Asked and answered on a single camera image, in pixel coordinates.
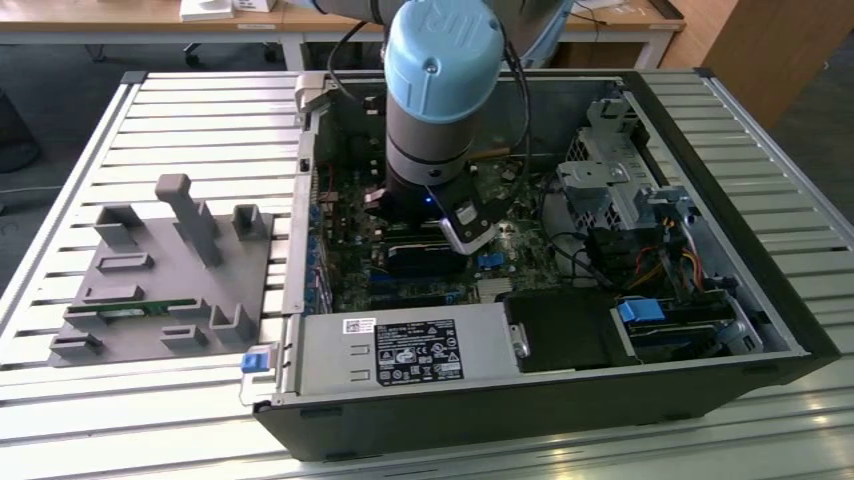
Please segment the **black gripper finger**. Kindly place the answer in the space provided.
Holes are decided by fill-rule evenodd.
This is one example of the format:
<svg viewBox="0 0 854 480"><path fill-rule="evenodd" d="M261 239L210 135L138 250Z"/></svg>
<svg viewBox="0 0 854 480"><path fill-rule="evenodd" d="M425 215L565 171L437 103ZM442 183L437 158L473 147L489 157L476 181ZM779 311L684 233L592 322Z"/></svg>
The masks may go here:
<svg viewBox="0 0 854 480"><path fill-rule="evenodd" d="M364 202L364 212L380 219L388 219L390 215L390 210L388 206L388 199L385 198L385 189L378 188L368 191L364 194L362 198Z"/></svg>

